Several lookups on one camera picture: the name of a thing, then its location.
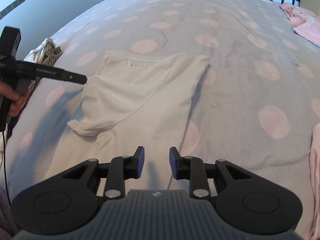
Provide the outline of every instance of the bed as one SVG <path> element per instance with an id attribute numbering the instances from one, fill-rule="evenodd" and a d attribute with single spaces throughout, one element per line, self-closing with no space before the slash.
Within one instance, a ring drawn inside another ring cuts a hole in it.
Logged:
<path id="1" fill-rule="evenodd" d="M 223 158 L 292 190 L 303 203 L 296 232 L 306 238 L 317 227 L 309 154 L 320 119 L 320 48 L 292 29 L 268 0 L 105 0 L 52 38 L 63 50 L 55 66 L 87 76 L 105 51 L 210 57 L 192 98 L 181 155 L 206 163 Z M 7 144 L 11 198 L 45 178 L 82 89 L 39 82 Z M 60 168 L 75 162 L 65 156 Z"/>

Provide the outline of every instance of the pink blanket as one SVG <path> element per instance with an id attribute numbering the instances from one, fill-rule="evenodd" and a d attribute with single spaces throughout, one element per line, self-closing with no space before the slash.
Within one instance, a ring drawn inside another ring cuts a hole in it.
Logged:
<path id="1" fill-rule="evenodd" d="M 290 3 L 283 3 L 279 6 L 295 25 L 293 30 L 320 47 L 320 16 Z"/>

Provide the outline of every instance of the finger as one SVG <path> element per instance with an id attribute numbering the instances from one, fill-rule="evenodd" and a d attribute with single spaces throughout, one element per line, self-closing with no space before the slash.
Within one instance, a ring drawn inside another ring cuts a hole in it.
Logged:
<path id="1" fill-rule="evenodd" d="M 23 93 L 23 96 L 26 97 L 27 99 L 30 96 L 30 88 L 27 88 L 27 90 Z"/>
<path id="2" fill-rule="evenodd" d="M 18 114 L 19 114 L 19 112 L 13 112 L 13 111 L 9 111 L 9 116 L 11 116 L 11 117 L 16 117 Z"/>
<path id="3" fill-rule="evenodd" d="M 24 96 L 19 96 L 18 100 L 15 101 L 16 105 L 21 105 L 26 101 L 26 98 Z"/>
<path id="4" fill-rule="evenodd" d="M 20 104 L 20 105 L 11 104 L 9 111 L 10 111 L 10 112 L 13 112 L 13 113 L 15 113 L 15 112 L 18 112 L 18 113 L 19 113 L 19 111 L 20 111 L 22 108 L 23 108 L 23 104 Z"/>
<path id="5" fill-rule="evenodd" d="M 8 84 L 0 81 L 0 95 L 4 95 L 4 97 L 11 100 L 18 100 L 19 94 L 12 89 Z"/>

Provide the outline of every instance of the metal pin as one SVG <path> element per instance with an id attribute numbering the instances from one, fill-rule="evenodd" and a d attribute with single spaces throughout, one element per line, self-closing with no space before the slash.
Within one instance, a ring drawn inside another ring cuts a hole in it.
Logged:
<path id="1" fill-rule="evenodd" d="M 152 195 L 153 195 L 154 197 L 160 197 L 162 194 L 161 194 L 161 192 L 159 192 L 159 191 L 155 191 L 155 192 L 152 193 Z"/>
<path id="2" fill-rule="evenodd" d="M 117 198 L 121 195 L 121 192 L 117 189 L 109 189 L 104 193 L 104 195 L 108 198 Z"/>
<path id="3" fill-rule="evenodd" d="M 193 191 L 193 195 L 195 195 L 198 198 L 207 197 L 209 195 L 209 191 L 203 188 L 198 188 Z"/>

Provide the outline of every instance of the folded clothes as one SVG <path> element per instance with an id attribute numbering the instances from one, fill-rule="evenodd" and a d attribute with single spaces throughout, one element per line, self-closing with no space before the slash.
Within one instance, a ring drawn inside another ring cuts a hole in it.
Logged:
<path id="1" fill-rule="evenodd" d="M 295 25 L 294 32 L 320 47 L 320 16 L 290 3 L 280 4 L 279 7 Z"/>
<path id="2" fill-rule="evenodd" d="M 301 24 L 293 30 L 308 41 L 320 47 L 320 16 L 316 16 L 312 22 Z"/>
<path id="3" fill-rule="evenodd" d="M 46 38 L 38 48 L 33 49 L 25 57 L 24 61 L 43 64 L 52 67 L 58 58 L 62 55 L 60 47 L 56 47 L 55 43 L 51 38 Z M 30 86 L 31 92 L 33 91 L 35 84 L 39 81 L 33 82 Z"/>

